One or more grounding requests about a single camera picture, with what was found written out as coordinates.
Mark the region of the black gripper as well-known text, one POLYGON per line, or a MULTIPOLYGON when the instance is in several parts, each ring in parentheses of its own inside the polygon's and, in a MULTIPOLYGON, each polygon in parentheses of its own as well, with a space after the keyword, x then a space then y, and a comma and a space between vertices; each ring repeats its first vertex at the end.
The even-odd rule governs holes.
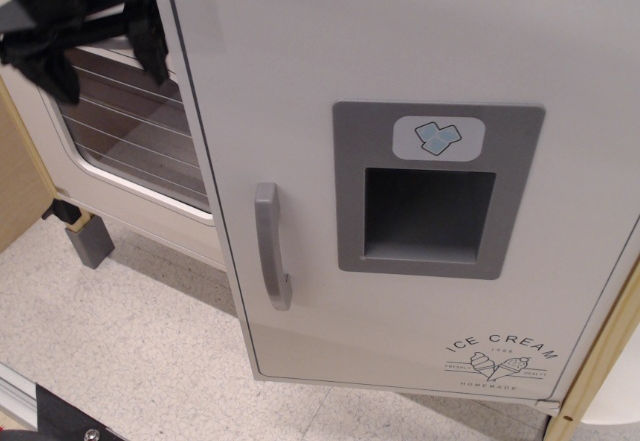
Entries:
MULTIPOLYGON (((16 0, 37 23, 93 20, 122 13, 126 37, 144 71, 158 86, 168 78, 168 48, 156 0, 16 0)), ((77 105, 79 78, 53 37, 1 33, 1 63, 11 65, 57 101, 77 105)))

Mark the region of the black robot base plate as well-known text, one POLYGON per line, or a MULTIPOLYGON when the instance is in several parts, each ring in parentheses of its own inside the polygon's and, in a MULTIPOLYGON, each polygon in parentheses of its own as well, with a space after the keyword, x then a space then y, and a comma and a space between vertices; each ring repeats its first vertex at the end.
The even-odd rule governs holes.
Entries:
POLYGON ((100 421, 36 386, 38 428, 2 428, 2 440, 124 440, 100 421))

